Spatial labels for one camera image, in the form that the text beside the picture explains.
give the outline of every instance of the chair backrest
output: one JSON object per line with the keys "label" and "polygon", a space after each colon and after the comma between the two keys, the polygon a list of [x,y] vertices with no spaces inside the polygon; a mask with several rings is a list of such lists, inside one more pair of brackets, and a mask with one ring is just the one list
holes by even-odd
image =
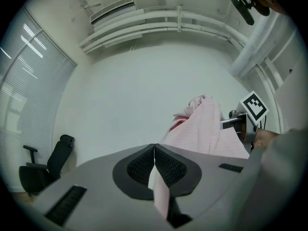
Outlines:
{"label": "chair backrest", "polygon": [[50,158],[47,162],[47,168],[49,173],[55,178],[60,178],[61,169],[71,154],[73,148],[63,142],[57,142]]}

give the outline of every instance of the ceiling pipe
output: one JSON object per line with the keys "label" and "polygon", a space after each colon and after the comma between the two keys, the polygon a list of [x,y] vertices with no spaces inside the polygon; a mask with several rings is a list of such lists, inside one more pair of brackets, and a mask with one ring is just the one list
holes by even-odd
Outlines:
{"label": "ceiling pipe", "polygon": [[152,32],[161,32],[161,31],[177,31],[178,29],[176,27],[164,27],[164,28],[156,28],[156,29],[149,29],[149,30],[144,30],[144,31],[138,31],[138,32],[134,32],[134,33],[131,33],[131,34],[126,34],[126,35],[123,35],[121,37],[118,37],[118,38],[114,38],[114,39],[111,39],[109,41],[106,41],[104,43],[101,43],[99,44],[98,46],[86,51],[85,53],[89,53],[95,49],[98,49],[99,47],[102,47],[102,46],[108,46],[110,44],[116,44],[116,42],[118,41],[118,43],[121,43],[121,42],[124,42],[123,39],[128,39],[130,40],[130,38],[132,38],[133,36],[137,36],[137,35],[143,35],[143,34],[146,34],[146,33],[152,33]]}
{"label": "ceiling pipe", "polygon": [[272,47],[277,43],[278,37],[283,29],[283,25],[287,23],[287,16],[276,14],[272,27],[266,35],[265,40],[261,43],[257,51],[251,56],[247,65],[240,71],[239,77],[243,78],[257,64],[261,64],[269,54]]}
{"label": "ceiling pipe", "polygon": [[228,41],[225,37],[222,37],[222,36],[214,34],[214,33],[206,32],[206,31],[200,31],[200,30],[195,30],[195,29],[190,29],[190,28],[182,28],[182,31],[184,31],[184,32],[193,32],[193,33],[201,33],[201,34],[205,34],[205,35],[214,37],[216,39],[221,39],[223,41]]}
{"label": "ceiling pipe", "polygon": [[114,33],[108,34],[108,35],[94,41],[93,43],[91,43],[88,46],[86,46],[85,48],[83,48],[83,51],[86,52],[86,51],[90,50],[91,48],[93,48],[97,45],[100,45],[100,44],[104,43],[105,41],[110,40],[114,37],[120,36],[122,34],[130,33],[130,32],[133,32],[133,31],[138,31],[138,30],[143,30],[143,29],[156,28],[156,27],[177,27],[177,23],[176,22],[159,22],[159,23],[147,23],[147,24],[127,27],[127,28],[124,28],[122,30],[116,31]]}
{"label": "ceiling pipe", "polygon": [[271,12],[269,16],[262,16],[258,21],[248,43],[245,45],[239,56],[235,59],[231,67],[229,68],[229,73],[232,76],[237,76],[239,73],[246,68],[251,56],[256,52],[258,46],[261,44],[263,38],[270,28],[272,18],[275,13]]}
{"label": "ceiling pipe", "polygon": [[226,39],[230,39],[230,35],[228,35],[226,33],[223,33],[223,32],[220,32],[218,30],[206,27],[206,26],[190,24],[190,23],[182,23],[181,27],[195,29],[195,30],[204,31],[204,32],[209,32],[209,33],[213,33],[213,34],[217,34],[219,36],[222,36],[222,37],[224,37]]}
{"label": "ceiling pipe", "polygon": [[130,18],[126,18],[124,20],[117,21],[115,23],[112,23],[101,30],[98,30],[97,32],[93,33],[89,37],[87,37],[84,41],[82,41],[79,46],[82,47],[89,43],[92,39],[98,37],[99,35],[108,32],[109,30],[115,29],[119,26],[123,26],[125,24],[131,23],[131,22],[136,22],[140,20],[146,20],[146,19],[152,19],[152,18],[159,18],[159,17],[177,17],[178,13],[174,11],[159,11],[159,12],[148,12],[146,14],[140,14],[136,15]]}

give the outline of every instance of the pink cloth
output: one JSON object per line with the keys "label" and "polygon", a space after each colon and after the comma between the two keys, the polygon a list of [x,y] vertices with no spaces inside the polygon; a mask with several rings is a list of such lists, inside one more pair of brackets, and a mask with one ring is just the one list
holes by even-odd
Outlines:
{"label": "pink cloth", "polygon": [[171,131],[162,139],[161,144],[210,155],[249,157],[234,128],[220,130],[223,117],[218,103],[212,98],[201,95],[174,116]]}

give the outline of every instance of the chair armrest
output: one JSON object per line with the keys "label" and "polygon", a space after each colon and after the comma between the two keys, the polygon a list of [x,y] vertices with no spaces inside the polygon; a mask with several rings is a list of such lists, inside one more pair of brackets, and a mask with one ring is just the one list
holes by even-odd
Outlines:
{"label": "chair armrest", "polygon": [[23,145],[23,147],[31,152],[38,152],[37,149],[33,148],[33,147],[30,147],[30,146],[27,146],[27,145]]}
{"label": "chair armrest", "polygon": [[26,163],[27,167],[29,168],[36,168],[36,169],[47,169],[47,165],[45,164],[32,164],[32,163]]}

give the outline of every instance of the window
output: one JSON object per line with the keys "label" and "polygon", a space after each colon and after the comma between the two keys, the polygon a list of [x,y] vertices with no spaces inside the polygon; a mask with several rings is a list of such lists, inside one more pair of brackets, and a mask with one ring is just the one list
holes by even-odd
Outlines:
{"label": "window", "polygon": [[25,9],[15,16],[0,43],[0,169],[10,191],[23,191],[19,167],[31,162],[23,148],[37,148],[46,164],[62,93],[76,64]]}

